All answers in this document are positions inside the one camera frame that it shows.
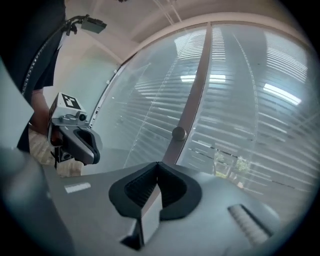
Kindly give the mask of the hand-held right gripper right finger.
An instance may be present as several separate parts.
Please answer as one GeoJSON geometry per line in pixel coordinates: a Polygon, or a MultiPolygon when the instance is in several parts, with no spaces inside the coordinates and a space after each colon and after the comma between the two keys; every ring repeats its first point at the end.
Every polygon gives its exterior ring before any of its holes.
{"type": "Polygon", "coordinates": [[[180,165],[176,171],[197,181],[198,206],[186,217],[161,221],[144,246],[148,256],[246,256],[281,226],[268,205],[227,179],[180,165]]]}

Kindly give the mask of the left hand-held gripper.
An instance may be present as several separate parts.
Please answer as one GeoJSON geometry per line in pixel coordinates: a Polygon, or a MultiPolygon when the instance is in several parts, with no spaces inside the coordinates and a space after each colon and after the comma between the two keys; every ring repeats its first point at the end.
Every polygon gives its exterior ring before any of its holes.
{"type": "Polygon", "coordinates": [[[61,163],[74,158],[84,165],[100,161],[101,137],[88,128],[88,114],[77,98],[59,92],[50,109],[47,140],[54,148],[54,161],[61,163]]]}

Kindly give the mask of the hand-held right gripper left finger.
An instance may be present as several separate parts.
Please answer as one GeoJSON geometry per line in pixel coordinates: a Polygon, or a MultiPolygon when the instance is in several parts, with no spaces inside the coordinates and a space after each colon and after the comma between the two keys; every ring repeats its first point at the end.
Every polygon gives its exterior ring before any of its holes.
{"type": "Polygon", "coordinates": [[[134,250],[121,243],[135,220],[121,216],[109,199],[111,185],[147,164],[90,175],[61,178],[53,166],[44,174],[51,198],[67,227],[77,256],[155,256],[146,247],[134,250]]]}

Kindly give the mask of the round dark metal door knob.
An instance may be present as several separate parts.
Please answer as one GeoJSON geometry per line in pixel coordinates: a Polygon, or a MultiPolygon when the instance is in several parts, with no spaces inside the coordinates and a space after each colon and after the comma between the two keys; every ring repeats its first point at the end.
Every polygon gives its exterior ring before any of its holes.
{"type": "Polygon", "coordinates": [[[183,127],[177,126],[172,130],[171,135],[174,141],[183,142],[187,137],[187,132],[183,127]]]}

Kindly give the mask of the person's left forearm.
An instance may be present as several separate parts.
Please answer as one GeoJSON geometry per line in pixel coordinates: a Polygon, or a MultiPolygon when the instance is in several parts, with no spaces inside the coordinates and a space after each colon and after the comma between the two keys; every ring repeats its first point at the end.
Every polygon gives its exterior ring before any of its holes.
{"type": "Polygon", "coordinates": [[[31,96],[31,107],[34,111],[30,124],[31,128],[42,135],[48,133],[50,109],[43,94],[43,89],[34,90],[31,96]]]}

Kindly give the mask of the green outdoor plants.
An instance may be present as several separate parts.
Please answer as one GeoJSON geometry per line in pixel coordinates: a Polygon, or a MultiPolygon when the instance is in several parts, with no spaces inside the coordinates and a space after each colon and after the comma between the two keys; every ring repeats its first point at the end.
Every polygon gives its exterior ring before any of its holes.
{"type": "Polygon", "coordinates": [[[248,173],[251,166],[251,163],[242,156],[236,156],[222,150],[216,150],[213,163],[213,174],[230,181],[235,181],[238,174],[248,173]]]}

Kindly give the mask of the person's black shirt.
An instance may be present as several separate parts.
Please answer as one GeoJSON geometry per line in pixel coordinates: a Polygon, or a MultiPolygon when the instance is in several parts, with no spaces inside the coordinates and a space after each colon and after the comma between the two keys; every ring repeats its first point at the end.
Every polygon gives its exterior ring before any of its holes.
{"type": "Polygon", "coordinates": [[[59,31],[44,48],[28,80],[28,69],[45,40],[66,20],[65,0],[8,0],[3,5],[16,10],[14,20],[3,29],[0,56],[17,89],[31,106],[32,93],[51,87],[63,33],[59,31]]]}

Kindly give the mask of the grey metal window post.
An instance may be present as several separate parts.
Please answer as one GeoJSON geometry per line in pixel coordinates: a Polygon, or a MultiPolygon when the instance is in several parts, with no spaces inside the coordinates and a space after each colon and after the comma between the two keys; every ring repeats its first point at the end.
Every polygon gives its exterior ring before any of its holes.
{"type": "Polygon", "coordinates": [[[204,38],[203,49],[199,60],[197,72],[187,98],[185,107],[181,114],[178,126],[184,128],[187,133],[187,137],[184,141],[174,141],[173,138],[163,156],[162,162],[167,165],[175,165],[186,145],[186,142],[190,136],[193,128],[195,118],[201,103],[202,94],[206,84],[209,62],[211,59],[211,44],[212,44],[212,25],[209,21],[206,24],[206,33],[204,38]]]}

